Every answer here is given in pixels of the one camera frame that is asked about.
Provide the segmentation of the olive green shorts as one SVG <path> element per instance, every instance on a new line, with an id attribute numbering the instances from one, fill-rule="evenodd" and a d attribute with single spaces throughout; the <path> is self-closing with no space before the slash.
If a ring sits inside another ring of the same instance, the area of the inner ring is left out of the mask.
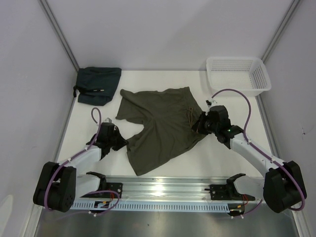
<path id="1" fill-rule="evenodd" d="M 189 87 L 165 91 L 120 91 L 117 120 L 143 129 L 128 139 L 127 156 L 137 176 L 191 150 L 205 135 L 192 130 L 202 109 Z"/>

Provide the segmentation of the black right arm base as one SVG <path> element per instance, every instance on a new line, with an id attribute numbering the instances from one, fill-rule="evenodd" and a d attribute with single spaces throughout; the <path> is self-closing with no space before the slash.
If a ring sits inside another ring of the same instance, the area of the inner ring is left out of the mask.
<path id="1" fill-rule="evenodd" d="M 225 184 L 211 184 L 204 190 L 209 192 L 211 200 L 254 201 L 255 197 L 239 193 L 234 186 L 234 181 L 243 176 L 244 173 L 236 174 L 228 178 Z"/>

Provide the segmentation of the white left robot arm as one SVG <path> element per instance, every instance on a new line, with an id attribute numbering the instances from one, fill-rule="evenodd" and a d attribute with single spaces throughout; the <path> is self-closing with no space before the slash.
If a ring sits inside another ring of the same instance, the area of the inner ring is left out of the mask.
<path id="1" fill-rule="evenodd" d="M 44 164 L 33 195 L 33 203 L 49 210 L 67 212 L 78 198 L 108 198 L 119 200 L 122 186 L 109 184 L 106 176 L 88 171 L 111 150 L 127 145 L 119 128 L 111 121 L 102 122 L 97 133 L 83 150 L 61 162 Z"/>

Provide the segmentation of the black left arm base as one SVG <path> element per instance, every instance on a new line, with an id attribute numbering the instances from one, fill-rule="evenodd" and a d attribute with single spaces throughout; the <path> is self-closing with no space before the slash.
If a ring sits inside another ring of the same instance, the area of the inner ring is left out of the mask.
<path id="1" fill-rule="evenodd" d="M 94 177 L 98 177 L 100 179 L 100 184 L 98 186 L 97 191 L 115 191 L 119 194 L 121 198 L 123 183 L 118 182 L 108 182 L 106 180 L 106 176 L 97 172 L 88 172 L 86 174 L 92 175 Z M 86 194 L 83 198 L 117 198 L 116 194 L 113 193 L 97 193 L 97 194 Z"/>

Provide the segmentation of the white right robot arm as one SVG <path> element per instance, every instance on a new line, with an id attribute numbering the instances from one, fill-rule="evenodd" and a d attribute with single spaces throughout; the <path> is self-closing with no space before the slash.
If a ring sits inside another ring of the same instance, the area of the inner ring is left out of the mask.
<path id="1" fill-rule="evenodd" d="M 229 198 L 237 199 L 242 194 L 257 197 L 275 213 L 304 209 L 307 192 L 299 165 L 266 153 L 251 142 L 244 129 L 231 124 L 225 106 L 212 106 L 208 112 L 202 112 L 192 130 L 214 134 L 220 143 L 245 158 L 263 176 L 263 180 L 245 174 L 231 177 L 225 187 Z"/>

